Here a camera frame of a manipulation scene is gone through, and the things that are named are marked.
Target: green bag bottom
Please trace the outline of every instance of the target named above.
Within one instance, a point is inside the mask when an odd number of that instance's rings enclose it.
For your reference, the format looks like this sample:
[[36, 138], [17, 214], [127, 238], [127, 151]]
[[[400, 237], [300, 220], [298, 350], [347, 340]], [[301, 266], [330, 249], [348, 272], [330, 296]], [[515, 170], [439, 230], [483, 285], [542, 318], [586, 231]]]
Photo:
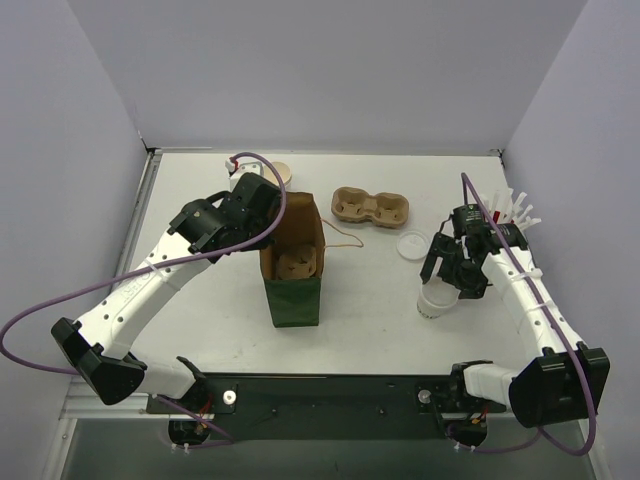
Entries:
[[263, 280], [274, 327], [318, 326], [321, 278]]

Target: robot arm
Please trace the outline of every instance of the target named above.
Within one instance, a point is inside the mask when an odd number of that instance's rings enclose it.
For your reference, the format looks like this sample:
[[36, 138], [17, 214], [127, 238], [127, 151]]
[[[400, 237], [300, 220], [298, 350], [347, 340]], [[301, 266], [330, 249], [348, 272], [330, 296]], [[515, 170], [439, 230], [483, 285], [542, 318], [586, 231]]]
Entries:
[[[199, 372], [186, 359], [162, 363], [136, 358], [131, 353], [133, 343], [183, 286], [219, 259], [195, 257], [262, 233], [279, 197], [279, 189], [270, 182], [245, 174], [232, 193], [220, 192], [188, 203], [138, 267], [147, 267], [148, 273], [123, 282], [77, 320], [56, 322], [53, 337], [105, 404], [118, 403], [134, 392], [182, 398], [194, 386]], [[268, 244], [265, 238], [249, 249]], [[190, 255], [193, 261], [171, 264]]]
[[[557, 332], [544, 315], [546, 306], [578, 356], [587, 374], [596, 408], [609, 371], [609, 360], [600, 348], [589, 349], [573, 331], [542, 283], [542, 271], [533, 262], [527, 242], [516, 225], [498, 225], [524, 273], [518, 273], [478, 205], [453, 211], [453, 237], [436, 233], [420, 276], [426, 283], [438, 258], [437, 275], [460, 290], [459, 298], [477, 299], [489, 284], [500, 293], [524, 346], [529, 365], [522, 371], [489, 361], [454, 365], [457, 395], [491, 400], [513, 410], [525, 427], [586, 418], [584, 394], [576, 370]], [[534, 297], [525, 278], [542, 295]]]

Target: white table surface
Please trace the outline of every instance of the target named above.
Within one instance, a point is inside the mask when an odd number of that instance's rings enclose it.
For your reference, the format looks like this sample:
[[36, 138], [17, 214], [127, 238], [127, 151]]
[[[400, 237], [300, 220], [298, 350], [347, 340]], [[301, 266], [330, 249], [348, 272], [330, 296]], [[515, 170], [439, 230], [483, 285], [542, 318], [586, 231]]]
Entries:
[[[156, 244], [187, 202], [228, 189], [229, 154], [165, 153], [135, 246], [133, 266]], [[447, 374], [460, 361], [526, 365], [520, 339], [492, 288], [426, 320], [416, 310], [422, 262], [402, 259], [396, 240], [418, 229], [429, 238], [462, 204], [460, 173], [491, 197], [506, 189], [495, 157], [267, 155], [287, 163], [292, 190], [311, 192], [323, 218], [356, 233], [365, 247], [327, 251], [320, 325], [276, 329], [271, 323], [257, 252], [224, 257], [195, 278], [156, 316], [134, 354], [183, 355], [201, 370], [251, 373]], [[338, 187], [400, 193], [410, 202], [403, 229], [338, 222]], [[349, 240], [325, 227], [327, 243]]]

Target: purple cable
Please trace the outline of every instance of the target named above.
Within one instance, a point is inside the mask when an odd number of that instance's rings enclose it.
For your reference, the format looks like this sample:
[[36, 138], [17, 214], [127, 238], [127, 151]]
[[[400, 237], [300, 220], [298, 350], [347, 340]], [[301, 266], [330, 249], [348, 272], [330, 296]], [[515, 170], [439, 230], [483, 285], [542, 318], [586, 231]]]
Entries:
[[472, 448], [469, 445], [464, 445], [464, 444], [458, 442], [455, 438], [453, 438], [453, 429], [454, 429], [454, 424], [450, 423], [449, 426], [447, 427], [447, 436], [451, 440], [456, 442], [458, 445], [460, 445], [460, 447], [462, 447], [465, 450], [469, 450], [472, 453], [483, 453], [483, 454], [487, 454], [487, 455], [495, 455], [495, 454], [501, 454], [501, 453], [511, 453], [511, 452], [517, 452], [518, 450], [524, 450], [525, 448], [529, 448], [531, 445], [533, 445], [538, 440], [540, 440], [540, 436], [541, 436], [541, 433], [538, 431], [538, 432], [536, 432], [536, 434], [533, 437], [531, 437], [526, 442], [521, 443], [520, 445], [514, 445], [513, 447], [504, 447], [504, 448], [482, 448], [482, 447], [480, 447], [480, 448]]
[[469, 196], [467, 195], [467, 184], [464, 183], [464, 177], [462, 177], [462, 198], [464, 198], [464, 204], [469, 205]]
[[164, 403], [165, 405], [170, 406], [171, 408], [173, 408], [174, 410], [180, 412], [180, 413], [184, 413], [185, 415], [189, 415], [191, 418], [193, 418], [194, 420], [196, 420], [199, 423], [204, 423], [207, 427], [209, 427], [212, 430], [215, 430], [216, 432], [218, 432], [220, 435], [222, 435], [223, 437], [226, 437], [231, 443], [233, 443], [233, 437], [231, 435], [229, 435], [226, 431], [224, 431], [222, 428], [218, 427], [217, 425], [211, 423], [209, 420], [205, 420], [202, 417], [199, 417], [198, 415], [196, 415], [195, 413], [187, 410], [186, 408], [184, 408], [181, 405], [178, 405], [175, 402], [172, 402], [171, 400], [169, 400], [167, 397], [165, 397], [164, 395], [158, 395], [156, 397], [161, 403]]
[[[511, 251], [511, 247], [509, 247], [509, 244], [504, 238], [504, 235], [502, 235], [502, 232], [498, 228], [498, 225], [496, 225], [496, 222], [493, 221], [493, 218], [491, 217], [490, 213], [487, 211], [487, 208], [482, 203], [482, 200], [480, 199], [478, 192], [476, 192], [476, 189], [474, 188], [473, 184], [471, 183], [471, 180], [469, 180], [469, 177], [467, 176], [466, 173], [462, 173], [462, 183], [465, 187], [464, 188], [465, 204], [467, 204], [466, 190], [468, 188], [469, 191], [471, 192], [471, 195], [473, 195], [473, 198], [475, 199], [476, 203], [480, 207], [482, 214], [485, 216], [485, 218], [489, 222], [489, 225], [491, 225], [491, 228], [495, 231], [496, 236], [498, 237], [498, 240], [500, 240], [500, 244], [507, 252], [509, 259], [513, 263], [516, 270], [518, 270], [519, 273], [525, 273], [524, 268], [522, 268], [522, 265], [520, 265], [520, 262], [518, 262], [518, 259]], [[549, 442], [551, 442], [555, 447], [559, 448], [563, 452], [568, 453], [569, 455], [574, 455], [576, 457], [586, 455], [587, 453], [589, 453], [589, 451], [593, 447], [593, 443], [595, 442], [595, 439], [596, 439], [596, 407], [593, 403], [593, 397], [591, 395], [591, 389], [589, 388], [589, 382], [587, 381], [587, 376], [585, 375], [584, 369], [580, 364], [580, 360], [578, 360], [577, 355], [573, 351], [573, 347], [571, 346], [571, 344], [569, 343], [569, 340], [563, 333], [562, 328], [558, 324], [557, 320], [553, 318], [553, 315], [551, 314], [551, 310], [549, 310], [549, 308], [546, 305], [544, 305], [545, 302], [544, 302], [544, 299], [542, 298], [542, 295], [540, 294], [540, 291], [538, 290], [538, 287], [536, 287], [535, 283], [533, 283], [533, 280], [531, 280], [531, 278], [529, 278], [526, 275], [524, 276], [524, 280], [527, 282], [527, 285], [531, 289], [531, 292], [533, 293], [533, 296], [535, 297], [538, 304], [542, 306], [541, 308], [544, 315], [547, 317], [547, 320], [549, 320], [549, 323], [551, 323], [551, 327], [556, 331], [556, 333], [558, 334], [558, 337], [560, 337], [560, 341], [562, 342], [562, 345], [567, 351], [567, 354], [569, 355], [569, 358], [571, 359], [571, 362], [573, 363], [576, 369], [576, 373], [578, 374], [578, 379], [580, 380], [580, 387], [582, 387], [582, 392], [584, 393], [585, 402], [587, 404], [587, 412], [589, 415], [589, 434], [587, 435], [587, 439], [584, 445], [578, 449], [572, 449], [567, 447], [566, 445], [563, 445], [558, 440], [553, 438], [542, 427], [539, 428], [539, 431], [544, 438], [549, 440]]]
[[[183, 263], [197, 262], [198, 260], [203, 260], [205, 258], [221, 257], [222, 255], [227, 255], [227, 254], [236, 252], [238, 250], [241, 250], [243, 248], [250, 247], [251, 245], [253, 245], [254, 243], [259, 242], [260, 240], [262, 240], [263, 238], [265, 238], [267, 235], [269, 235], [271, 232], [273, 232], [275, 230], [275, 228], [278, 226], [278, 224], [282, 220], [282, 217], [284, 216], [284, 210], [285, 210], [286, 205], [287, 205], [287, 192], [285, 190], [285, 185], [284, 185], [284, 182], [282, 181], [282, 177], [280, 176], [280, 174], [278, 173], [276, 168], [271, 164], [271, 162], [269, 162], [263, 156], [258, 155], [257, 153], [251, 153], [251, 152], [237, 153], [236, 155], [231, 157], [231, 161], [235, 161], [235, 160], [237, 160], [237, 159], [239, 159], [241, 157], [252, 157], [252, 158], [255, 158], [257, 160], [260, 160], [262, 163], [264, 163], [269, 168], [269, 170], [271, 170], [273, 172], [273, 175], [276, 177], [276, 180], [278, 181], [278, 186], [280, 187], [280, 194], [282, 195], [282, 197], [281, 197], [281, 200], [280, 200], [280, 209], [278, 210], [278, 215], [276, 216], [274, 221], [271, 223], [271, 225], [269, 225], [269, 227], [267, 227], [267, 229], [264, 232], [262, 232], [261, 234], [257, 235], [256, 237], [254, 237], [254, 238], [252, 238], [250, 240], [247, 240], [246, 242], [239, 243], [238, 245], [234, 245], [233, 247], [221, 248], [221, 249], [215, 250], [213, 252], [203, 253], [203, 254], [199, 254], [199, 255], [189, 255], [187, 257], [181, 257], [181, 258], [175, 258], [173, 260], [167, 260], [165, 262], [156, 263], [154, 265], [154, 268], [162, 269], [162, 268], [166, 268], [166, 267], [173, 267], [174, 265], [181, 265]], [[150, 273], [152, 271], [153, 271], [153, 269], [151, 267], [144, 267], [144, 268], [141, 268], [139, 270], [135, 270], [133, 272], [128, 272], [128, 273], [124, 273], [122, 275], [118, 275], [117, 277], [114, 277], [114, 278], [112, 278], [110, 280], [104, 280], [102, 282], [96, 283], [96, 284], [91, 285], [89, 287], [85, 287], [85, 288], [83, 288], [81, 290], [78, 290], [76, 292], [68, 293], [66, 295], [62, 295], [60, 297], [56, 297], [56, 298], [53, 298], [51, 300], [47, 300], [46, 302], [42, 302], [42, 303], [39, 303], [37, 305], [34, 305], [33, 307], [27, 308], [26, 310], [24, 310], [23, 312], [20, 312], [18, 315], [16, 315], [11, 320], [9, 320], [2, 327], [2, 329], [0, 329], [0, 353], [2, 355], [4, 355], [5, 357], [7, 357], [9, 360], [11, 360], [11, 361], [13, 361], [15, 363], [18, 363], [18, 364], [20, 364], [20, 365], [22, 365], [24, 367], [33, 368], [35, 370], [42, 370], [44, 372], [65, 373], [65, 374], [69, 374], [69, 375], [77, 375], [78, 372], [76, 370], [74, 370], [74, 369], [58, 368], [58, 367], [50, 367], [48, 365], [41, 365], [39, 363], [30, 362], [29, 360], [25, 360], [23, 358], [20, 358], [20, 357], [14, 355], [9, 350], [7, 350], [7, 347], [4, 344], [4, 340], [5, 340], [5, 337], [7, 336], [7, 333], [9, 332], [11, 327], [13, 327], [16, 323], [18, 323], [23, 318], [28, 317], [32, 313], [38, 312], [38, 311], [43, 310], [43, 309], [48, 308], [48, 307], [52, 307], [53, 305], [57, 305], [59, 303], [66, 302], [68, 300], [72, 300], [72, 299], [77, 298], [77, 297], [81, 297], [82, 295], [86, 295], [87, 293], [91, 293], [91, 292], [94, 292], [94, 291], [99, 290], [101, 288], [108, 287], [109, 285], [113, 285], [114, 283], [119, 283], [119, 282], [122, 282], [124, 280], [128, 280], [130, 278], [137, 277], [139, 275], [144, 275], [145, 273]]]

